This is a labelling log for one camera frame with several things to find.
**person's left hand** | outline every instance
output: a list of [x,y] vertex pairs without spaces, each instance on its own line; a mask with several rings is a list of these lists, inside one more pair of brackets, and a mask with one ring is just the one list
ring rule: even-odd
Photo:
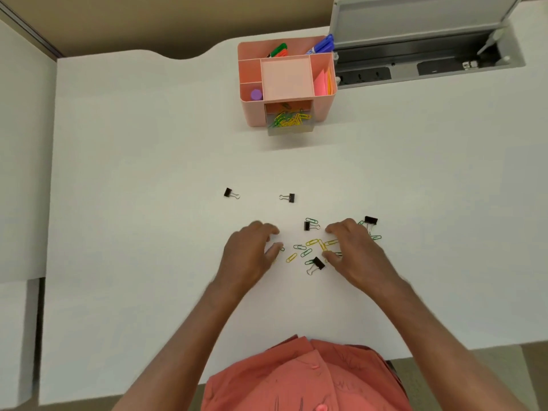
[[214,283],[242,298],[264,276],[278,256],[283,243],[277,242],[265,252],[270,235],[279,229],[254,221],[230,235]]

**blue marker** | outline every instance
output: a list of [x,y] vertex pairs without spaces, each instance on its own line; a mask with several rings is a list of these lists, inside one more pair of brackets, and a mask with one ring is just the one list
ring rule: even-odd
[[327,53],[332,52],[333,50],[335,50],[333,35],[328,34],[324,40],[320,41],[316,46],[306,52],[306,54],[311,55],[313,53]]

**gray lid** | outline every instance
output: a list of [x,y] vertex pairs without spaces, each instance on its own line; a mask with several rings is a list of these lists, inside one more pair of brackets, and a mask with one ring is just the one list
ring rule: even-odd
[[335,47],[489,30],[520,0],[335,0]]

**green marker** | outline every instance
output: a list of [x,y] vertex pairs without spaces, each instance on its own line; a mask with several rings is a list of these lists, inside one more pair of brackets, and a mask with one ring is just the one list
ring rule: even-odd
[[276,56],[278,53],[280,53],[283,49],[287,49],[287,44],[282,43],[280,46],[278,46],[277,48],[275,48],[274,50],[272,50],[272,51],[270,52],[270,54],[269,54],[267,57],[274,57],[274,56]]

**hand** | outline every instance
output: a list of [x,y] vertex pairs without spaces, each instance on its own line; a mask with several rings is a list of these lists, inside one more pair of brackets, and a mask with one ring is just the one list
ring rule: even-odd
[[331,251],[324,251],[322,255],[340,275],[373,300],[387,286],[403,282],[365,226],[358,225],[353,219],[345,219],[328,225],[325,231],[339,239],[342,258]]
[[283,243],[277,242],[265,252],[270,235],[279,229],[254,221],[230,235],[214,283],[242,298],[264,276],[278,256]]

